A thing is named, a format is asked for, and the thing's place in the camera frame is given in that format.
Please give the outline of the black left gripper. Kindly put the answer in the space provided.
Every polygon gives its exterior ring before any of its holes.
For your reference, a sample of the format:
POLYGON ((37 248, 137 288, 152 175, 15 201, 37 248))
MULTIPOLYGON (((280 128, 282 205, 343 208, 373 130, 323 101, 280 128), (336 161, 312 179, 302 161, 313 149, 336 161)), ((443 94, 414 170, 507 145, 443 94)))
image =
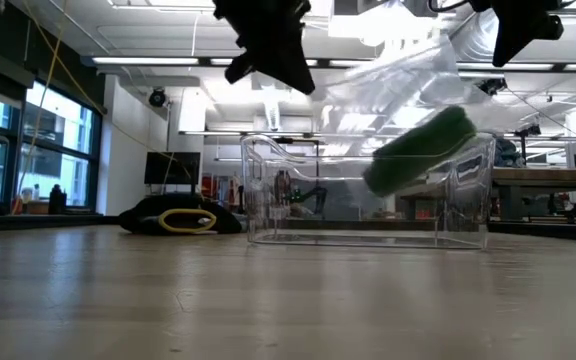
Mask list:
POLYGON ((309 0, 212 0, 213 15, 236 32, 236 45, 244 50, 225 70, 234 84, 252 72, 269 75, 310 95, 315 84, 302 46, 304 15, 309 0))

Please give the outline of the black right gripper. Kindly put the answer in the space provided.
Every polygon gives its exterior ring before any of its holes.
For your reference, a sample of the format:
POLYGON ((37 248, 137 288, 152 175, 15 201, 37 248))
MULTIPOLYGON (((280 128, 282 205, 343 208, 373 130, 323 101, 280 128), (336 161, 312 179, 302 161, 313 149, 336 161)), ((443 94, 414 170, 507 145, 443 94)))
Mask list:
POLYGON ((563 25, 553 11, 564 8, 564 0, 472 0, 476 12, 492 9, 498 18, 498 33, 492 64, 503 67, 532 40, 557 40, 563 25))

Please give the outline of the clear plastic bin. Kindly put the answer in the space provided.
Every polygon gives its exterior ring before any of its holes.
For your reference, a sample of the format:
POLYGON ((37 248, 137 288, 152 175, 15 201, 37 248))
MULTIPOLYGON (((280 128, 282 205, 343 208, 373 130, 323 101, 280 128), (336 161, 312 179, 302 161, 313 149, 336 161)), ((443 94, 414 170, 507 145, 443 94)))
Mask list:
POLYGON ((241 142, 248 240, 255 244, 483 250, 495 141, 478 135, 387 196, 366 181, 377 156, 241 142))

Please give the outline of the clear plastic bag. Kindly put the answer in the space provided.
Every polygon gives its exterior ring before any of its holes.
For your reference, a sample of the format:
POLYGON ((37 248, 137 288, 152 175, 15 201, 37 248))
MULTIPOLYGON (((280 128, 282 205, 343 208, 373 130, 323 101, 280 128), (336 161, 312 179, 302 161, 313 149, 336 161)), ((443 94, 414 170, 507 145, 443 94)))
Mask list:
POLYGON ((400 130, 387 143, 449 106, 462 107, 477 133, 450 158, 477 135, 503 133, 517 123, 508 107, 460 77, 447 38, 402 55, 382 54, 328 78, 322 92, 322 129, 340 137, 359 137, 369 127, 380 129, 395 123, 400 130))

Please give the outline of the green elastic bandage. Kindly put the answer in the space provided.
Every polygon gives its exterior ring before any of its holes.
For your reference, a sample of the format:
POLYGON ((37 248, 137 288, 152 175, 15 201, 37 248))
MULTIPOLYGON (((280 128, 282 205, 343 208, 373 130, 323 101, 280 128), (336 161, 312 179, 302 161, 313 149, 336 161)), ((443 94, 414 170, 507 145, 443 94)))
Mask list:
POLYGON ((363 172, 364 182, 374 195, 389 196, 450 158, 476 133, 466 111, 449 106, 375 150, 372 163, 363 172))

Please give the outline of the blue cloth pile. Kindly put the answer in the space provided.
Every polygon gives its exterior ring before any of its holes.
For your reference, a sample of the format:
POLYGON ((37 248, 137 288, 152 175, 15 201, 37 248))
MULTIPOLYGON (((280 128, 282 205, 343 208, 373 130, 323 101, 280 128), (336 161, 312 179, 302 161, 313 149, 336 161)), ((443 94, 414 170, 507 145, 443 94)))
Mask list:
POLYGON ((524 168, 525 160, 515 144, 504 138, 495 139, 494 166, 499 168, 524 168))

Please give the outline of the person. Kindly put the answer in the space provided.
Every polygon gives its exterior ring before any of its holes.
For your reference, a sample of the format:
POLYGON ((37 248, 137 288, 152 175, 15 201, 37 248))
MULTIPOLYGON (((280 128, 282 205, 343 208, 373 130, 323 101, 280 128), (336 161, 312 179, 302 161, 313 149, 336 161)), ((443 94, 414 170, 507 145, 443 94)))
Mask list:
POLYGON ((288 171, 279 170, 274 178, 274 196, 281 216, 287 218, 291 212, 292 185, 288 171))

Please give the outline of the wooden workbench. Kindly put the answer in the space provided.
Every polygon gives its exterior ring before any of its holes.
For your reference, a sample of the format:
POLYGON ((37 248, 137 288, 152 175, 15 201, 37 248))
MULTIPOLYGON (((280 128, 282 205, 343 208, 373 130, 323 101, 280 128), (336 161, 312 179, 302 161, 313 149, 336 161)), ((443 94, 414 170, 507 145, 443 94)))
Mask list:
POLYGON ((507 221, 521 219, 524 194, 576 192, 576 169, 488 169, 483 175, 449 175, 436 183, 421 182, 397 193, 414 206, 418 201, 437 204, 437 216, 447 220, 460 215, 468 220, 489 219, 494 192, 505 200, 502 214, 507 221))

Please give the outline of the long ceiling light strip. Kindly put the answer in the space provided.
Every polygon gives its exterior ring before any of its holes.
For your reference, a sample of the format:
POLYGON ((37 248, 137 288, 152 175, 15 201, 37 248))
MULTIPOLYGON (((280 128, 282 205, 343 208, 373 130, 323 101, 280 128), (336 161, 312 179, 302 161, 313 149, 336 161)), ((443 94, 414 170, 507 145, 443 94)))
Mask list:
MULTIPOLYGON (((225 67, 232 63, 231 58, 208 58, 208 57, 146 57, 146 56, 92 56, 87 60, 95 65, 117 66, 217 66, 225 67)), ((319 68, 348 68, 368 63, 367 59, 306 59, 309 67, 319 68)), ((505 71, 576 71, 576 63, 548 63, 548 62, 511 62, 503 67, 495 67, 490 63, 458 61, 457 68, 461 70, 505 70, 505 71)))

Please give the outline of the large black monitor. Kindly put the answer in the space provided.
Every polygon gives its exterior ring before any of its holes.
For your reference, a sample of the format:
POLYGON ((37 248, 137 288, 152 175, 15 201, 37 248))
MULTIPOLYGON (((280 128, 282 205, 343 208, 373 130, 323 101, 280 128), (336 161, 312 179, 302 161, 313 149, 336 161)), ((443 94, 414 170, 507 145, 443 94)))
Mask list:
POLYGON ((144 183, 146 185, 192 185, 198 182, 199 152, 149 152, 144 183))

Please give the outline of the black bag with yellow loop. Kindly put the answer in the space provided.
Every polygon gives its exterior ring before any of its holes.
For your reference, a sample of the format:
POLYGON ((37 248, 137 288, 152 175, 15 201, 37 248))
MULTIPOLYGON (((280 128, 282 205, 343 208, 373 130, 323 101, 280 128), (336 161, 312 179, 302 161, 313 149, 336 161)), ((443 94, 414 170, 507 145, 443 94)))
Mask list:
POLYGON ((205 232, 238 234, 240 221, 227 209, 198 195, 150 196, 118 216, 119 225, 134 234, 190 235, 205 232))

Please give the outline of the large glass window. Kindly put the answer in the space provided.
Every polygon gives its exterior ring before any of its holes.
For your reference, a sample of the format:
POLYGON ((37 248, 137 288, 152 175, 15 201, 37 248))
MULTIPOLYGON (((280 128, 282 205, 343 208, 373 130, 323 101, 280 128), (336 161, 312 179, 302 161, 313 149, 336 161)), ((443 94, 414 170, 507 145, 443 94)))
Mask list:
POLYGON ((48 201, 59 184, 67 205, 95 205, 101 117, 36 82, 16 102, 0 95, 0 203, 29 190, 48 201))

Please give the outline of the black bottle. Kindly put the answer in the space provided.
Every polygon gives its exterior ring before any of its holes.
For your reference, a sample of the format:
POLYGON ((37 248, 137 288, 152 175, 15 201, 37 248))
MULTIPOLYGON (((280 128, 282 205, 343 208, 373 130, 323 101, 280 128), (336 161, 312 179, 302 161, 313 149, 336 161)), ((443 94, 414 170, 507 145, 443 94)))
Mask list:
POLYGON ((49 195, 50 215, 63 215, 66 212, 67 194, 62 190, 59 184, 55 184, 49 195))

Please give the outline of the black metal stand frame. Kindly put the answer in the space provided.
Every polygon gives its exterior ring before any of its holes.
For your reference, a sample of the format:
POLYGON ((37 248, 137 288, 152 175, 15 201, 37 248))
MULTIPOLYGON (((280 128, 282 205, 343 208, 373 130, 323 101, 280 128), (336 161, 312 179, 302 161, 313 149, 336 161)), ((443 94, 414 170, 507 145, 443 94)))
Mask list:
POLYGON ((275 202, 274 196, 274 178, 279 170, 286 170, 291 177, 292 185, 292 204, 302 204, 311 197, 315 198, 314 214, 322 214, 327 191, 320 186, 319 181, 315 179, 314 187, 308 192, 302 192, 297 185, 293 183, 301 174, 297 171, 296 165, 303 164, 304 155, 299 155, 295 152, 289 152, 283 148, 283 145, 311 145, 314 148, 313 157, 315 158, 315 177, 319 176, 319 150, 320 141, 314 138, 292 138, 285 136, 266 136, 266 135, 250 135, 242 140, 242 158, 250 161, 250 175, 245 175, 245 178, 253 179, 255 177, 255 169, 259 168, 260 179, 261 176, 268 177, 267 180, 271 187, 272 198, 275 202))

